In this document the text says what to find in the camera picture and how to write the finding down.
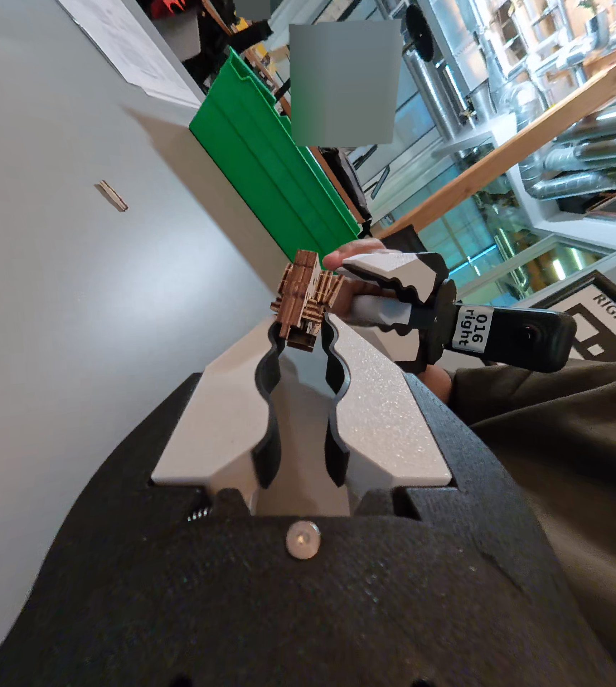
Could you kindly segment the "silver ventilation ducts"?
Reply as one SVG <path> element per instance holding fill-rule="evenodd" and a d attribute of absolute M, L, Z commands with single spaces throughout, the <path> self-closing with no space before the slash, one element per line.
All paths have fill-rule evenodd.
<path fill-rule="evenodd" d="M 511 96 L 517 133 L 549 110 L 532 82 L 518 83 Z M 540 201 L 616 190 L 616 105 L 597 108 L 515 166 Z"/>

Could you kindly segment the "wooden puzzle model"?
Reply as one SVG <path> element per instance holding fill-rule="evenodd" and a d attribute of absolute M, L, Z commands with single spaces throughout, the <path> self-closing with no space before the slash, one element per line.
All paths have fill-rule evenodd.
<path fill-rule="evenodd" d="M 306 352 L 314 350 L 324 316 L 335 304 L 344 280 L 343 275 L 322 269 L 316 252 L 296 251 L 271 304 L 278 336 L 287 346 Z"/>

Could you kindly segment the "small wooden strip piece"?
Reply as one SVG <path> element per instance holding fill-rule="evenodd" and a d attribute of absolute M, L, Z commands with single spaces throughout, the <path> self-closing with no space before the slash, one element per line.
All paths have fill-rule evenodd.
<path fill-rule="evenodd" d="M 95 189 L 119 212 L 128 211 L 128 205 L 123 198 L 104 180 L 94 185 Z"/>

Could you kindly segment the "black disc floor lamp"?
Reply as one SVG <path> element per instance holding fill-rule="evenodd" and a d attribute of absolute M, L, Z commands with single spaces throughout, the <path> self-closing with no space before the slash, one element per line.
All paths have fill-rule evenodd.
<path fill-rule="evenodd" d="M 405 40 L 402 54 L 413 50 L 423 62 L 431 63 L 435 52 L 435 42 L 432 30 L 419 6 L 415 4 L 407 6 L 404 25 L 408 38 Z"/>

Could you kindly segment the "white paper sheet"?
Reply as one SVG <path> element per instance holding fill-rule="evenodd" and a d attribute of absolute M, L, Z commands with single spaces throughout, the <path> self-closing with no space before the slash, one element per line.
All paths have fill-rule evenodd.
<path fill-rule="evenodd" d="M 200 108 L 200 99 L 123 2 L 58 3 L 129 84 L 150 97 Z"/>

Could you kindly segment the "green plastic bin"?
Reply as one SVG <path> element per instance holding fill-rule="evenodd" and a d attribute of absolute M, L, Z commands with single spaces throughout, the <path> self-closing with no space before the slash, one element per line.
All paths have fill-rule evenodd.
<path fill-rule="evenodd" d="M 189 129 L 286 257 L 320 257 L 357 238 L 359 224 L 291 121 L 243 58 L 229 51 Z"/>

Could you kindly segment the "black office chair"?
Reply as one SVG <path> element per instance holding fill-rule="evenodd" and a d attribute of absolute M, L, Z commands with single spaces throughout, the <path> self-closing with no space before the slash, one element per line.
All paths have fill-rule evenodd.
<path fill-rule="evenodd" d="M 407 225 L 398 232 L 379 239 L 382 247 L 380 251 L 399 253 L 424 253 L 426 248 L 414 229 L 413 225 Z"/>

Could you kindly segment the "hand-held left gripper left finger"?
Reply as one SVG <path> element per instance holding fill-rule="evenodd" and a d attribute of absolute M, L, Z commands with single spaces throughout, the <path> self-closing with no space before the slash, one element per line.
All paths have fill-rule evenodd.
<path fill-rule="evenodd" d="M 151 480 L 206 490 L 268 488 L 281 444 L 271 394 L 284 345 L 267 317 L 203 371 Z"/>

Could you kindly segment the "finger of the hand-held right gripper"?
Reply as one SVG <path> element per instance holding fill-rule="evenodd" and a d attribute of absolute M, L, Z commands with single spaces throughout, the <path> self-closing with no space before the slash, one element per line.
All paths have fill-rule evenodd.
<path fill-rule="evenodd" d="M 423 372 L 440 359 L 433 340 L 433 305 L 383 296 L 356 296 L 347 324 L 405 372 Z"/>
<path fill-rule="evenodd" d="M 422 306 L 450 271 L 439 253 L 361 253 L 343 260 L 337 274 L 393 291 L 403 303 Z"/>

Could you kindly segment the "grey desk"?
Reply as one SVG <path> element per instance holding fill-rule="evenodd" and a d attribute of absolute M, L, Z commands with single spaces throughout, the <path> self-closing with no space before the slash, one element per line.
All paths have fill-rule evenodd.
<path fill-rule="evenodd" d="M 101 463 L 269 313 L 287 258 L 192 117 L 0 1 L 0 644 Z"/>

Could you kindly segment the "background table with bag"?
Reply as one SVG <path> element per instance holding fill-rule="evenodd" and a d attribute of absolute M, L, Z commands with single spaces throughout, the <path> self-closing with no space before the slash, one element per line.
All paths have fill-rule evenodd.
<path fill-rule="evenodd" d="M 347 190 L 340 182 L 339 177 L 334 173 L 332 168 L 329 166 L 329 162 L 324 158 L 324 156 L 320 152 L 320 149 L 317 146 L 310 146 L 309 150 L 311 151 L 312 156 L 320 165 L 321 169 L 324 171 L 325 175 L 329 178 L 330 183 L 333 185 L 336 192 L 339 194 L 343 202 L 348 207 L 348 210 L 353 215 L 355 221 L 359 225 L 362 225 L 363 222 L 365 222 L 363 214 L 360 212 L 354 201 L 348 195 Z"/>

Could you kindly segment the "person's right hand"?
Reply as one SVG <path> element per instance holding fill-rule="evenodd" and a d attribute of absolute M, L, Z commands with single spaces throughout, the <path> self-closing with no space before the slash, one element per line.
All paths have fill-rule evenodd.
<path fill-rule="evenodd" d="M 324 256 L 322 264 L 325 269 L 336 271 L 342 266 L 345 259 L 354 255 L 365 253 L 399 253 L 386 246 L 376 238 L 364 238 L 354 240 L 340 246 L 334 252 Z M 330 312 L 344 321 L 350 318 L 352 301 L 356 296 L 381 296 L 396 299 L 395 292 L 381 288 L 377 284 L 347 278 L 339 291 Z M 453 379 L 451 375 L 439 365 L 428 365 L 426 370 L 418 375 L 418 379 L 437 396 L 442 403 L 450 405 Z"/>

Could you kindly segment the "slanted wooden beam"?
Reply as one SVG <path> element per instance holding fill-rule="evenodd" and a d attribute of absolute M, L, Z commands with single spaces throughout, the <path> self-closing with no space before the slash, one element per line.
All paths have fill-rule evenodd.
<path fill-rule="evenodd" d="M 563 133 L 569 126 L 604 106 L 614 96 L 616 63 L 595 74 L 558 105 L 539 116 L 403 218 L 385 228 L 379 239 L 383 240 L 408 226 L 419 232 Z"/>

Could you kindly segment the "black bag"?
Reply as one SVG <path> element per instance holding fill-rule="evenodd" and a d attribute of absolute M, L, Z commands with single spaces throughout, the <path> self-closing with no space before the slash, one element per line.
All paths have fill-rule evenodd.
<path fill-rule="evenodd" d="M 372 220 L 356 170 L 345 148 L 319 148 L 322 157 L 353 202 L 363 220 Z"/>

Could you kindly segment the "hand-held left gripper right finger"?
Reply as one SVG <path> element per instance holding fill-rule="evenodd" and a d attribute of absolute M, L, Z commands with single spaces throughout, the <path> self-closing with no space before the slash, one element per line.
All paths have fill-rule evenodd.
<path fill-rule="evenodd" d="M 335 315 L 325 316 L 321 341 L 335 394 L 324 448 L 334 484 L 348 490 L 450 485 L 409 375 Z"/>

